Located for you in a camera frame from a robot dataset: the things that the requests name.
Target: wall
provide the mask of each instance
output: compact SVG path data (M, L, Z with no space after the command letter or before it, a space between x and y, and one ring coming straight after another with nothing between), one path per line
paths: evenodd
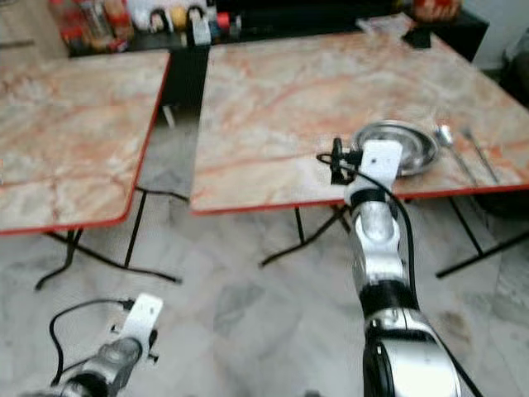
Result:
M505 48L529 27L529 0L464 0L464 7L490 23L474 63L481 69L501 68Z

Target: marble-patterned tabletop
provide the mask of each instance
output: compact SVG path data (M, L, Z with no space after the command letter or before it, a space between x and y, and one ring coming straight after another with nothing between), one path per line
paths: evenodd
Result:
M414 50L394 34L354 33L221 45L209 55L192 208L222 213L339 203L343 188L318 163L340 136L410 122L451 127L473 185L446 149L424 175L400 179L404 198L526 189L529 112L448 45ZM470 127L499 178L460 134Z
M0 234L124 221L166 52L0 70Z

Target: marble floor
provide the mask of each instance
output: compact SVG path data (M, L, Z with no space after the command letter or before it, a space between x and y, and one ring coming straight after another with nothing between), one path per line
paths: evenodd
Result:
M198 116L157 126L141 186L188 194ZM484 246L527 223L491 221L458 203ZM82 243L122 261L139 194L122 225L88 230ZM474 254L444 199L408 206L422 309L486 396L529 396L529 243L444 280L437 270ZM302 210L307 231L331 214ZM123 396L324 397L362 395L363 318L350 272L347 235L335 225L315 244L265 270L258 262L297 241L292 211L197 218L170 197L149 196L132 264L184 279L181 286L111 269L78 253L72 268L40 293L35 282L64 259L64 246L39 235L0 239L0 394L45 387L56 353L50 318L71 304L102 297L164 300L158 364L133 372ZM124 313L84 309L57 324L68 365L92 353ZM465 395L472 395L468 390Z

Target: stainless steel plate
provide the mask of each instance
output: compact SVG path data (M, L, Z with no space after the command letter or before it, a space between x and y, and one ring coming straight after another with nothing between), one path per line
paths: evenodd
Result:
M368 140L398 141L403 146L398 176L417 175L427 171L439 155L433 138L412 124L384 120L369 124L353 136L353 149L361 149Z

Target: red table edge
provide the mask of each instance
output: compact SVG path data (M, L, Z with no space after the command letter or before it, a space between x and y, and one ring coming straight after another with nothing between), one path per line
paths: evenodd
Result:
M438 190L436 192L424 192L417 194L396 194L401 200L406 199L435 199L443 197L455 197L464 196L470 194L487 194L487 193L508 193L520 190L528 190L529 184L514 184L509 186L487 186L483 188L466 188L459 190ZM257 211L271 211L271 210L283 210L283 209L294 209L302 207L322 207L331 205L343 204L344 200L318 200L309 201L303 203L286 203L286 204L270 204L270 205L256 205L254 207L243 207L243 208L219 208L219 209L205 209L197 210L191 209L192 215L204 216L204 215L222 215L227 213L250 213Z
M44 227L26 227L26 228L11 229L11 230L10 229L0 230L0 236L16 236L16 235L21 235L21 234L60 232L63 230L84 229L87 227L110 227L110 226L116 226L117 224L123 223L126 221L129 215L129 212L131 211L132 199L134 198L134 191L136 189L136 184L138 183L138 179L140 178L141 167L143 166L143 161L145 159L145 153L147 152L147 147L149 146L150 134L152 133L152 130L155 127L156 117L158 116L158 107L162 99L162 93L164 91L164 86L165 86L165 80L167 79L167 74L169 73L171 55L170 53L167 53L167 55L168 55L168 58L167 58L167 63L165 64L165 70L164 70L164 75L162 77L162 81L160 84L160 90L158 92L158 95L156 96L155 110L153 111L152 116L150 117L149 130L147 131L147 136L145 137L143 146L141 147L140 162L136 168L136 174L134 175L134 178L133 178L134 183L129 193L129 197L127 198L125 211L123 212L123 214L117 218L109 219L107 221L69 223L69 224L64 224L64 225L49 225L49 226L44 226Z

